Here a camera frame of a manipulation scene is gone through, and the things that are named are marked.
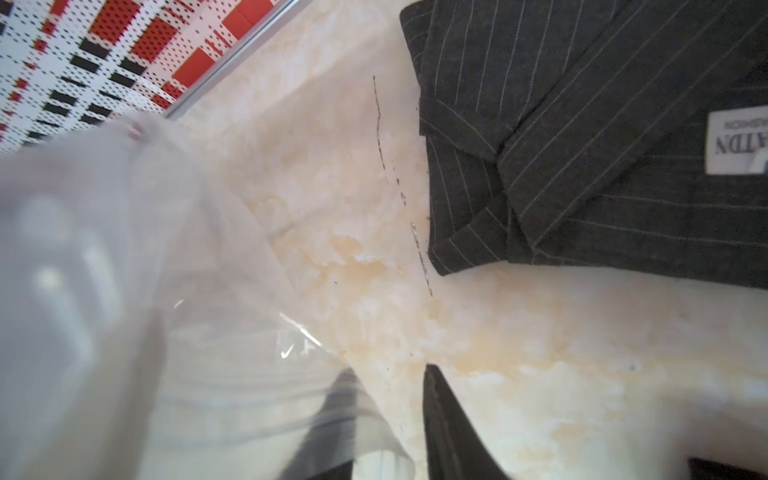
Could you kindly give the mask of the clear vacuum bag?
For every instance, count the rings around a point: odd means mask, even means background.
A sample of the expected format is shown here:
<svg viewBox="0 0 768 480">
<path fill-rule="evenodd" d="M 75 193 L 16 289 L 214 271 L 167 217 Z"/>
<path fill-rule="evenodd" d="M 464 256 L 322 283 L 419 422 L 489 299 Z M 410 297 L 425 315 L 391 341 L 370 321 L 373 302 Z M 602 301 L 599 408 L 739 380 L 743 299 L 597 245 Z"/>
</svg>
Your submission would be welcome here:
<svg viewBox="0 0 768 480">
<path fill-rule="evenodd" d="M 279 479 L 351 368 L 303 320 L 263 230 L 171 122 L 2 155 L 3 478 Z M 412 478 L 362 392 L 351 479 Z"/>
</svg>

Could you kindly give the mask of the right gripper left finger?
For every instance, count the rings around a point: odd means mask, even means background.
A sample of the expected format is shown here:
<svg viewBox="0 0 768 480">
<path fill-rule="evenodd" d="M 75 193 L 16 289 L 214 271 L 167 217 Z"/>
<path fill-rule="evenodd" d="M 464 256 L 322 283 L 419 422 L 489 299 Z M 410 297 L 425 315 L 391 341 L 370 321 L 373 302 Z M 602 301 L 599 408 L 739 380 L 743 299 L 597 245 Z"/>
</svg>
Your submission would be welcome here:
<svg viewBox="0 0 768 480">
<path fill-rule="evenodd" d="M 342 370 L 278 478 L 351 479 L 358 423 L 371 414 L 372 407 L 363 401 L 356 373 L 352 368 Z"/>
</svg>

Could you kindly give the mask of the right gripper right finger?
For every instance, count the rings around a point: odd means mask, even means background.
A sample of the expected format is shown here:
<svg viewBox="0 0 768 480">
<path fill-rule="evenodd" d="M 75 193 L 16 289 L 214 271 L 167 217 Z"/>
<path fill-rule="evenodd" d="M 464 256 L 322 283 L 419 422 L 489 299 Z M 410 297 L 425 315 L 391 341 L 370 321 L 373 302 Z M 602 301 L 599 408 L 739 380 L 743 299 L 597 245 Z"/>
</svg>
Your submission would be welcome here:
<svg viewBox="0 0 768 480">
<path fill-rule="evenodd" d="M 422 413 L 429 479 L 508 479 L 434 364 L 424 371 Z"/>
</svg>

